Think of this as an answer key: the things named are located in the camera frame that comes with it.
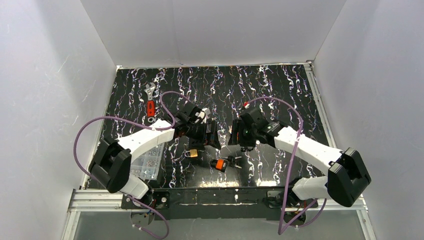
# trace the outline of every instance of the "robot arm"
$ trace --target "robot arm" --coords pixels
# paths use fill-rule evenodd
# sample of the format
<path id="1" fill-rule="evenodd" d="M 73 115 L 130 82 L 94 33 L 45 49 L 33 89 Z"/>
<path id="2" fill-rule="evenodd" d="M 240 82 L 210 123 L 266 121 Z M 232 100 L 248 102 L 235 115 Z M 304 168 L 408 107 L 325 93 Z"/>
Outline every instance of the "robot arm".
<path id="1" fill-rule="evenodd" d="M 187 136 L 194 146 L 211 145 L 221 149 L 218 141 L 217 123 L 208 118 L 209 111 L 186 103 L 174 115 L 175 124 L 170 127 L 166 120 L 158 120 L 150 127 L 118 139 L 104 138 L 100 141 L 88 171 L 110 192 L 129 194 L 145 204 L 150 203 L 151 188 L 140 178 L 130 174 L 131 163 L 151 148 Z"/>
<path id="2" fill-rule="evenodd" d="M 242 151 L 250 151 L 256 141 L 291 153 L 297 132 L 278 120 L 268 121 L 257 108 L 243 108 L 240 119 L 232 124 L 229 145 L 239 144 Z M 323 145 L 305 135 L 298 139 L 296 156 L 314 165 L 325 176 L 300 178 L 292 181 L 289 195 L 294 201 L 326 198 L 345 207 L 351 207 L 371 177 L 359 152 L 353 148 L 342 151 Z"/>

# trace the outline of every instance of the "table surface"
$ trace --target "table surface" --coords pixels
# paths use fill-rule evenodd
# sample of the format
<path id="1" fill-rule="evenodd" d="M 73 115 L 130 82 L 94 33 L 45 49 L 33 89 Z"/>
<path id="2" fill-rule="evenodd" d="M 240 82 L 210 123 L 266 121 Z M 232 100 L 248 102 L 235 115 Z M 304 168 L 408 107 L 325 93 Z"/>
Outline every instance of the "table surface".
<path id="1" fill-rule="evenodd" d="M 186 157 L 186 137 L 165 144 L 161 165 L 161 178 L 150 181 L 160 188 L 211 188 L 211 187 L 260 187 L 284 186 L 290 153 L 259 144 L 250 152 L 241 152 L 239 146 L 228 146 L 229 128 L 240 114 L 243 103 L 257 97 L 270 96 L 282 99 L 294 106 L 304 120 L 303 133 L 322 144 L 327 138 L 303 65 L 214 66 L 182 68 L 120 69 L 117 72 L 110 95 L 107 116 L 116 116 L 147 124 L 146 83 L 155 83 L 153 99 L 156 119 L 163 116 L 159 96 L 165 91 L 176 91 L 187 96 L 202 108 L 209 108 L 218 122 L 221 150 L 207 146 L 196 158 Z M 171 110 L 183 103 L 178 95 L 164 97 Z M 299 121 L 287 106 L 275 101 L 258 101 L 268 119 L 279 119 L 299 128 Z M 101 137 L 125 137 L 140 128 L 127 123 L 106 120 Z M 228 167 L 225 173 L 209 166 L 211 159 L 241 156 L 242 169 Z M 307 162 L 296 158 L 291 179 L 298 176 L 322 176 Z M 100 188 L 88 180 L 87 188 Z"/>

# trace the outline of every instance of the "metal frame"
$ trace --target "metal frame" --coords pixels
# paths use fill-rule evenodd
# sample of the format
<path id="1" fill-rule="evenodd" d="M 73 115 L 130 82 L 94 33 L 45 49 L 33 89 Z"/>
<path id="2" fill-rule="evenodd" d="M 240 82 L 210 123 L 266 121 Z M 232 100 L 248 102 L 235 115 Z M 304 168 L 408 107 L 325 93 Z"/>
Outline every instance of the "metal frame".
<path id="1" fill-rule="evenodd" d="M 309 86 L 311 87 L 313 99 L 315 100 L 316 107 L 318 108 L 319 117 L 321 118 L 322 125 L 324 126 L 325 135 L 327 136 L 328 145 L 330 147 L 335 148 L 336 142 L 333 137 L 333 133 L 330 128 L 329 120 L 327 118 L 327 113 L 323 105 L 323 101 L 321 99 L 320 90 L 317 85 L 317 78 L 314 74 L 314 65 L 312 63 L 303 65 L 306 71 L 307 79 L 309 82 Z M 373 226 L 371 225 L 370 218 L 368 216 L 368 207 L 367 203 L 364 200 L 364 196 L 361 194 L 360 199 L 363 200 L 363 209 L 357 209 L 356 213 L 358 214 L 360 226 L 362 227 L 363 235 L 365 236 L 365 240 L 376 240 L 376 235 L 373 230 Z"/>
<path id="2" fill-rule="evenodd" d="M 311 60 L 307 60 L 305 62 L 269 62 L 269 63 L 255 63 L 255 64 L 237 64 L 237 66 L 258 66 L 258 65 L 309 65 L 312 64 Z M 214 65 L 214 67 L 228 67 L 228 66 L 235 66 L 235 65 Z M 197 68 L 197 67 L 210 67 L 205 65 L 185 65 L 181 64 L 178 66 L 116 66 L 118 70 L 120 69 L 165 69 L 165 68 Z"/>
<path id="3" fill-rule="evenodd" d="M 321 100 L 321 94 L 317 86 L 317 80 L 313 70 L 312 61 L 308 60 L 306 62 L 287 62 L 287 63 L 270 63 L 268 65 L 303 65 L 306 71 L 308 78 L 309 86 L 311 87 L 313 98 L 315 100 L 318 114 L 321 118 L 322 125 L 325 130 L 325 135 L 328 140 L 330 147 L 336 147 L 336 143 L 333 138 L 333 134 L 329 125 L 327 114 L 324 108 L 324 105 Z M 126 67 L 117 66 L 117 69 L 127 69 Z M 87 178 L 84 178 L 82 186 L 86 184 Z M 78 222 L 80 219 L 81 212 L 139 212 L 144 213 L 146 209 L 134 210 L 134 209 L 122 209 L 122 193 L 109 193 L 107 190 L 74 190 L 72 193 L 72 198 L 70 200 L 68 214 L 66 219 L 65 229 L 62 235 L 62 240 L 73 240 L 76 234 Z M 308 211 L 318 211 L 324 200 L 318 200 L 318 208 L 311 208 Z M 376 240 L 373 227 L 371 226 L 371 221 L 368 216 L 368 207 L 364 200 L 364 197 L 361 195 L 360 198 L 353 204 L 352 207 L 343 207 L 336 203 L 334 200 L 330 199 L 327 201 L 324 208 L 325 211 L 356 211 L 358 219 L 365 236 L 366 240 Z"/>

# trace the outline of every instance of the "white enclosure wall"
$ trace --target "white enclosure wall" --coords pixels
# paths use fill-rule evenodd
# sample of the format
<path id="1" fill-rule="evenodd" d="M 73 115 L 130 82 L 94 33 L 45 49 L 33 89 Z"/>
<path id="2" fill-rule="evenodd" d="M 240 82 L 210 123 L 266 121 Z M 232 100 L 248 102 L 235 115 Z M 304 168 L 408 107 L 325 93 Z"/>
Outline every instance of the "white enclosure wall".
<path id="1" fill-rule="evenodd" d="M 346 0 L 81 0 L 116 65 L 313 60 Z"/>
<path id="2" fill-rule="evenodd" d="M 315 70 L 339 148 L 358 149 L 378 239 L 423 239 L 424 3 L 347 0 Z"/>
<path id="3" fill-rule="evenodd" d="M 116 67 L 75 0 L 2 1 L 0 239 L 60 239 L 78 129 L 104 114 Z M 84 165 L 99 125 L 79 144 Z"/>

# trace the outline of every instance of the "adjustable wrench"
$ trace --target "adjustable wrench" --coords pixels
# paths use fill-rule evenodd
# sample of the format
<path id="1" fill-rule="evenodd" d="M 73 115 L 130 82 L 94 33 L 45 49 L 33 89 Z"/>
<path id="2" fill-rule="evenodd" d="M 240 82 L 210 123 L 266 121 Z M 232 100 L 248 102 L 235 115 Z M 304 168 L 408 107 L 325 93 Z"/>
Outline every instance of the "adjustable wrench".
<path id="1" fill-rule="evenodd" d="M 153 101 L 153 92 L 155 91 L 156 85 L 152 83 L 146 83 L 146 89 L 144 90 L 147 94 L 147 121 L 153 123 L 155 121 L 155 101 Z"/>

